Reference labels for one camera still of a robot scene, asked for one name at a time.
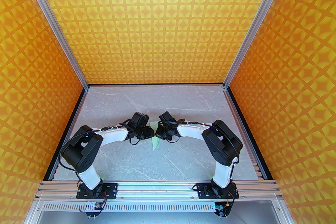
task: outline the orange wallpaper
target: orange wallpaper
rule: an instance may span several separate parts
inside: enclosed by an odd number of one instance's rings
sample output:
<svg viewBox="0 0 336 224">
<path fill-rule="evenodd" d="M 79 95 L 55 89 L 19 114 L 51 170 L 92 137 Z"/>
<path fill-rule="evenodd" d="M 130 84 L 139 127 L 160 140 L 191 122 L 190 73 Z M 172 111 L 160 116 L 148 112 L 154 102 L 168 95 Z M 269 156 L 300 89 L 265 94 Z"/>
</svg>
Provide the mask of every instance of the orange wallpaper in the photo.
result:
<svg viewBox="0 0 336 224">
<path fill-rule="evenodd" d="M 82 86 L 36 0 L 0 0 L 0 220 L 22 223 Z"/>
<path fill-rule="evenodd" d="M 262 0 L 48 0 L 90 84 L 223 82 Z"/>
<path fill-rule="evenodd" d="M 336 223 L 336 0 L 275 0 L 230 85 L 297 223 Z"/>
</svg>

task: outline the black mounting plate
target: black mounting plate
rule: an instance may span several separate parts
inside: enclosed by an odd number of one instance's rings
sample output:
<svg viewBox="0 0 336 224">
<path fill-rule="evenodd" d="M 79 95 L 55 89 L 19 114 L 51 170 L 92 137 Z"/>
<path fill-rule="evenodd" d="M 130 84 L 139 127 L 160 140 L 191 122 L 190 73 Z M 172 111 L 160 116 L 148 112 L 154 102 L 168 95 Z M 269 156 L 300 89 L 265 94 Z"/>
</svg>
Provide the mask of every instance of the black mounting plate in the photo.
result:
<svg viewBox="0 0 336 224">
<path fill-rule="evenodd" d="M 76 198 L 77 199 L 85 199 L 85 200 L 89 200 L 89 199 L 95 199 L 95 200 L 103 200 L 105 195 L 104 195 L 104 191 L 106 191 L 106 197 L 107 200 L 115 200 L 117 192 L 118 192 L 118 184 L 117 183 L 103 183 L 103 187 L 102 187 L 102 193 L 98 198 L 95 198 L 84 186 L 83 183 L 81 183 L 79 185 L 79 188 L 77 190 L 77 195 Z"/>
<path fill-rule="evenodd" d="M 211 183 L 197 183 L 195 184 L 194 191 L 197 191 L 198 199 L 205 200 L 205 199 L 219 199 L 213 192 Z M 226 191 L 228 192 L 229 199 L 238 199 L 239 194 L 237 190 L 237 186 L 235 183 L 231 182 L 228 186 Z"/>
</svg>

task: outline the green paper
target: green paper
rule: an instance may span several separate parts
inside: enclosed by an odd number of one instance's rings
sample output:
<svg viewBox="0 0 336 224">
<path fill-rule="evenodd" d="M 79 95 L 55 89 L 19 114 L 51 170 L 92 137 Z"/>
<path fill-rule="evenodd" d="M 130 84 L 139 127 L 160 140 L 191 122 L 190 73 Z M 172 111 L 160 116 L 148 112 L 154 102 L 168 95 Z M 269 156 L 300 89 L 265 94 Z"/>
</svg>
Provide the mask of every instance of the green paper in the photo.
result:
<svg viewBox="0 0 336 224">
<path fill-rule="evenodd" d="M 158 126 L 157 123 L 158 123 L 157 121 L 151 121 L 151 122 L 149 122 L 149 125 L 154 130 L 154 133 L 156 132 L 156 129 L 157 129 L 157 126 Z M 151 144 L 153 146 L 153 150 L 156 149 L 156 147 L 159 144 L 159 141 L 160 141 L 160 138 L 158 138 L 156 136 L 154 136 L 154 137 L 151 138 Z"/>
</svg>

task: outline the black edge trim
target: black edge trim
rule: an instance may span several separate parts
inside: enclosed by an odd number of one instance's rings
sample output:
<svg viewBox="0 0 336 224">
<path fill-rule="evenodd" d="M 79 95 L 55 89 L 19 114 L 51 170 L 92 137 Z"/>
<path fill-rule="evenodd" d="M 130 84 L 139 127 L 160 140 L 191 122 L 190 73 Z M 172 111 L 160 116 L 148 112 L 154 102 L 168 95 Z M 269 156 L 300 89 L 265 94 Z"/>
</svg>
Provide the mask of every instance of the black edge trim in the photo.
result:
<svg viewBox="0 0 336 224">
<path fill-rule="evenodd" d="M 211 83 L 134 83 L 134 84 L 89 84 L 90 86 L 141 86 L 141 85 L 203 85 L 203 84 L 214 84 L 222 85 L 222 82 L 211 82 Z"/>
<path fill-rule="evenodd" d="M 242 111 L 239 108 L 239 105 L 238 105 L 238 103 L 237 103 L 237 101 L 236 101 L 236 99 L 235 99 L 235 97 L 234 97 L 234 95 L 233 95 L 230 87 L 228 87 L 228 93 L 229 93 L 229 95 L 230 95 L 230 97 L 232 99 L 232 102 L 234 103 L 235 108 L 237 109 L 238 115 L 240 116 L 240 119 L 241 119 L 241 121 L 242 121 L 242 123 L 243 123 L 243 125 L 244 125 L 244 127 L 246 129 L 247 135 L 249 136 L 249 139 L 250 139 L 250 141 L 252 143 L 252 146 L 254 147 L 254 150 L 255 150 L 255 152 L 257 154 L 257 157 L 258 157 L 258 159 L 260 161 L 260 164 L 261 164 L 262 168 L 265 171 L 265 175 L 266 175 L 265 179 L 273 180 L 273 177 L 271 175 L 271 172 L 270 172 L 269 168 L 267 167 L 265 159 L 264 159 L 264 157 L 262 156 L 262 154 L 260 152 L 260 149 L 259 149 L 259 147 L 257 145 L 257 142 L 255 141 L 255 139 L 253 137 L 253 134 L 252 134 L 252 132 L 251 132 L 251 130 L 250 130 L 250 128 L 249 128 L 249 126 L 248 126 L 245 118 L 244 118 L 244 115 L 243 115 Z"/>
<path fill-rule="evenodd" d="M 45 173 L 45 176 L 44 176 L 44 178 L 43 178 L 44 181 L 52 180 L 51 177 L 52 177 L 52 176 L 54 177 L 54 175 L 51 175 L 51 173 L 52 173 L 53 168 L 54 168 L 54 166 L 55 166 L 55 164 L 56 164 L 56 162 L 57 162 L 57 157 L 58 157 L 59 152 L 60 152 L 60 150 L 61 150 L 61 148 L 62 148 L 62 145 L 63 145 L 63 143 L 64 143 L 64 141 L 65 141 L 65 138 L 66 138 L 66 136 L 67 136 L 67 134 L 68 134 L 68 132 L 69 132 L 71 123 L 72 123 L 72 121 L 74 120 L 75 115 L 76 115 L 76 112 L 77 112 L 77 110 L 78 110 L 78 108 L 79 108 L 79 105 L 80 105 L 80 103 L 81 103 L 81 101 L 82 101 L 82 99 L 83 99 L 83 97 L 84 97 L 84 93 L 85 93 L 85 89 L 82 89 L 82 92 L 81 92 L 81 94 L 79 95 L 79 98 L 78 98 L 78 100 L 77 100 L 77 103 L 76 103 L 76 105 L 75 105 L 75 108 L 73 109 L 72 114 L 71 114 L 71 116 L 70 116 L 70 118 L 69 118 L 69 121 L 67 122 L 67 125 L 66 125 L 66 127 L 65 127 L 65 129 L 64 129 L 64 132 L 63 132 L 63 135 L 62 135 L 62 137 L 61 137 L 61 139 L 60 139 L 60 142 L 59 142 L 59 144 L 57 145 L 57 148 L 56 148 L 56 151 L 55 151 L 55 153 L 54 153 L 54 156 L 53 156 L 52 159 L 51 159 L 51 162 L 50 162 L 50 164 L 49 164 L 49 167 L 48 167 L 48 169 L 47 169 L 47 172 Z"/>
</svg>

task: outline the yellow patterned backdrop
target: yellow patterned backdrop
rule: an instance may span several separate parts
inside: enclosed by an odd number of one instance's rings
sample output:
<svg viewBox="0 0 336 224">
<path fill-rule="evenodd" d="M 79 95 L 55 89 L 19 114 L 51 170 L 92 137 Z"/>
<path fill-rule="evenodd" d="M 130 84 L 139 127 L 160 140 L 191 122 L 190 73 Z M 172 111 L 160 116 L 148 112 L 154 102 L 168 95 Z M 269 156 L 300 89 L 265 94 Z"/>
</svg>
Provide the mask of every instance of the yellow patterned backdrop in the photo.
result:
<svg viewBox="0 0 336 224">
<path fill-rule="evenodd" d="M 336 0 L 275 0 L 230 87 L 297 223 L 336 223 Z"/>
<path fill-rule="evenodd" d="M 48 0 L 90 84 L 223 82 L 262 0 Z"/>
<path fill-rule="evenodd" d="M 0 0 L 0 222 L 22 223 L 82 86 L 36 0 Z"/>
</svg>

